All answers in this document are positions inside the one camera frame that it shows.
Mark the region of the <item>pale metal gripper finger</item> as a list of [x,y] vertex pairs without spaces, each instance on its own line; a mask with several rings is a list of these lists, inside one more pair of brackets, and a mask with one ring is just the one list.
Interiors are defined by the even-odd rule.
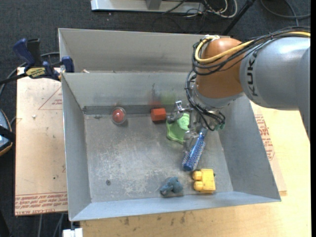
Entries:
[[171,124],[179,120],[184,113],[184,108],[182,107],[182,101],[176,101],[174,103],[173,109],[170,114],[167,116],[167,123]]
[[195,135],[196,135],[195,131],[191,131],[191,130],[186,131],[184,134],[184,138],[183,138],[183,144],[190,145],[192,143]]

